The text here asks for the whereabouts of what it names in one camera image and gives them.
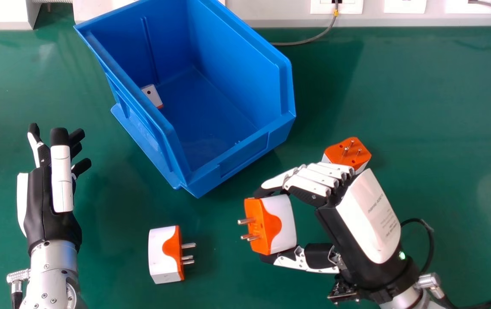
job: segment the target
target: green tabletop surface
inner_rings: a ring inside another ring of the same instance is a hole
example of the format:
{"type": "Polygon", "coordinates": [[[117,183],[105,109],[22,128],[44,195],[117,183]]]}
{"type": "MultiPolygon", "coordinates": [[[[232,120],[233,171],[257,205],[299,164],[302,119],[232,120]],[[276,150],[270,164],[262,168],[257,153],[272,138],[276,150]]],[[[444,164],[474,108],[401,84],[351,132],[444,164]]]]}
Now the green tabletop surface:
{"type": "MultiPolygon", "coordinates": [[[[320,29],[263,29],[270,40],[320,29]]],[[[332,308],[332,275],[263,264],[239,236],[243,198],[267,178],[319,161],[357,136],[401,220],[436,231],[431,271],[458,306],[491,299],[491,28],[334,29],[319,41],[282,47],[293,65],[297,119],[289,139],[200,199],[173,190],[110,113],[100,65],[73,29],[68,6],[41,11],[37,30],[0,31],[0,309],[9,272],[27,268],[16,215],[16,175],[34,166],[26,131],[37,122],[82,127],[75,216],[82,295],[92,309],[332,308]],[[155,285],[149,229],[178,224],[196,242],[186,280],[155,285]]],[[[294,202],[299,244],[328,242],[314,209],[294,202]]],[[[406,253],[422,265],[428,240],[405,227],[406,253]]],[[[344,309],[377,308],[362,301],[344,309]]]]}

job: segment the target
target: robotic arm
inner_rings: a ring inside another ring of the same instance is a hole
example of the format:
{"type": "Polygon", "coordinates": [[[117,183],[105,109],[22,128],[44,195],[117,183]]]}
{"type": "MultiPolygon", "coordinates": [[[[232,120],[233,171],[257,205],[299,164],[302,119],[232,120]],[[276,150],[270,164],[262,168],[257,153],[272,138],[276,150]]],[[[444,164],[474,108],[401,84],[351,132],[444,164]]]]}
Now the robotic arm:
{"type": "MultiPolygon", "coordinates": [[[[328,296],[335,305],[366,299],[382,309],[457,309],[438,275],[422,274],[404,253],[400,222],[370,169],[357,174],[340,164],[299,166],[261,184],[254,197],[245,200],[245,211],[247,218],[238,224],[247,224],[249,234],[242,238],[263,262],[337,274],[328,296]],[[314,206],[330,244],[296,245],[289,195],[314,206]],[[253,204],[264,212],[251,211],[253,204]]],[[[491,301],[471,309],[490,307],[491,301]]]]}
{"type": "Polygon", "coordinates": [[[10,273],[13,309],[85,309],[80,296],[77,254],[82,230],[73,215],[76,180],[91,167],[86,158],[72,166],[82,150],[85,132],[71,134],[64,128],[51,130],[51,148],[40,138],[33,123],[27,139],[33,150],[35,169],[17,177],[17,214],[27,238],[31,267],[10,273]],[[22,284],[27,282],[23,299],[22,284]]]}

